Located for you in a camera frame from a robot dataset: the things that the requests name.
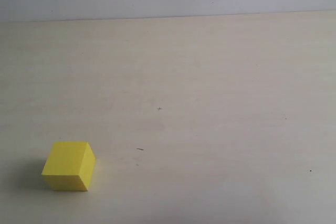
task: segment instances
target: wooden table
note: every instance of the wooden table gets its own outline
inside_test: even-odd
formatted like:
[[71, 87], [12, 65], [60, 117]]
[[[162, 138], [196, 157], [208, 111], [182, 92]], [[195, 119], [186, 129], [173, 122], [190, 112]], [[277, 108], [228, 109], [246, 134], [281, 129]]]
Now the wooden table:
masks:
[[0, 88], [3, 223], [336, 221], [336, 12], [2, 23]]

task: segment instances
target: table surface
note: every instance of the table surface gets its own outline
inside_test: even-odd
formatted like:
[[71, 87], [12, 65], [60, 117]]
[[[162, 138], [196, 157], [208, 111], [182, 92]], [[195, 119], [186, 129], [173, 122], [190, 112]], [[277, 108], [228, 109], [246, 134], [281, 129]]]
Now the table surface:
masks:
[[0, 24], [0, 88], [3, 223], [336, 221], [336, 12]]

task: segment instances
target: yellow block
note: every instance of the yellow block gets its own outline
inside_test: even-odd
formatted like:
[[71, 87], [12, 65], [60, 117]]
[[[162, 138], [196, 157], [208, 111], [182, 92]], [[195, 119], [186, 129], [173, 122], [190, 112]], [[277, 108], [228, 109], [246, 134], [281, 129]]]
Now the yellow block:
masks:
[[56, 142], [42, 171], [55, 191], [87, 191], [95, 155], [88, 142]]

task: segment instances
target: block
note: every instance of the block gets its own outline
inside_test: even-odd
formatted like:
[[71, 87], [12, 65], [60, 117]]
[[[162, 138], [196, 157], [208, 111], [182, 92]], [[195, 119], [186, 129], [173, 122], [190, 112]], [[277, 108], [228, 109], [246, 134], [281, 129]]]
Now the block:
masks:
[[42, 177], [54, 191], [88, 191], [96, 158], [88, 142], [54, 143]]

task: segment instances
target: table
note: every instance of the table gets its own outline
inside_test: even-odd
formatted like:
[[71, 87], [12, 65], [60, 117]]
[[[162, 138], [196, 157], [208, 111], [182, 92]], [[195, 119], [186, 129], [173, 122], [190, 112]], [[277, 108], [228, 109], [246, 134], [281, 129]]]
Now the table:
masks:
[[2, 23], [0, 88], [3, 223], [336, 221], [336, 12]]

